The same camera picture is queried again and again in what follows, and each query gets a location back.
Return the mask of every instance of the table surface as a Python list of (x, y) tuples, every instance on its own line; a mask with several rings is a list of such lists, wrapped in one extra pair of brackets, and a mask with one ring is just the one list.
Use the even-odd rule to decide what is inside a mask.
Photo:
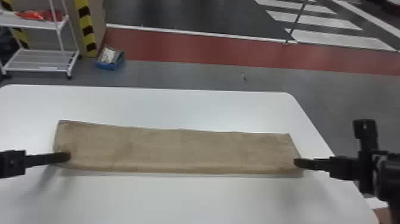
[[(296, 99), (278, 92), (9, 85), (0, 150), (52, 151), (59, 120), (290, 133), (302, 157), (333, 155)], [(0, 180), (2, 223), (378, 223), (352, 182), (301, 177), (105, 173), (34, 167)]]

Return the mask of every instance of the yellow and black striped pole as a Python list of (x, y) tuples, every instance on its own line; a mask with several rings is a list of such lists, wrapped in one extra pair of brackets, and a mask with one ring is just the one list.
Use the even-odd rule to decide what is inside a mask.
[[(11, 0), (0, 0), (5, 10), (13, 11), (13, 3)], [(28, 38), (24, 31), (20, 28), (12, 28), (15, 38), (18, 38), (23, 48), (29, 48)]]
[(97, 56), (97, 45), (93, 31), (92, 16), (88, 0), (75, 0), (75, 7), (78, 12), (79, 26), (83, 35), (83, 44), (86, 48), (87, 57)]

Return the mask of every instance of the red floor stripe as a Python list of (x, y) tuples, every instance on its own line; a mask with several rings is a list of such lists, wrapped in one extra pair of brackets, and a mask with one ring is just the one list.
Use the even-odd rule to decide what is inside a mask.
[(224, 64), (400, 76), (400, 54), (307, 44), (107, 29), (105, 44), (127, 60)]

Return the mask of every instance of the shelf rack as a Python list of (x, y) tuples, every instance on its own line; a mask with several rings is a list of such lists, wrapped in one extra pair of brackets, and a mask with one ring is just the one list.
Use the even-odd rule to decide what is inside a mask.
[[(16, 38), (13, 30), (10, 29), (20, 48), (4, 66), (0, 66), (3, 76), (9, 76), (7, 75), (8, 71), (51, 71), (66, 72), (66, 78), (68, 80), (72, 79), (71, 72), (78, 59), (79, 49), (74, 29), (69, 19), (65, 0), (61, 0), (61, 2), (65, 11), (65, 16), (62, 18), (62, 21), (26, 20), (16, 16), (13, 12), (0, 9), (0, 26), (21, 29), (54, 30), (57, 33), (60, 44), (60, 51), (25, 49), (20, 40)], [(53, 0), (49, 0), (49, 4), (53, 18), (56, 18)], [(75, 51), (66, 51), (64, 49), (63, 40), (61, 39), (61, 31), (67, 23), (70, 25), (76, 47)]]

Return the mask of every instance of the beige towel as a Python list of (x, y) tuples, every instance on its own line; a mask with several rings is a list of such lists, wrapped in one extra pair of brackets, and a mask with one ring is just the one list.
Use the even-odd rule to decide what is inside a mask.
[(298, 156), (289, 134), (119, 127), (62, 120), (54, 151), (66, 166), (99, 171), (286, 173)]

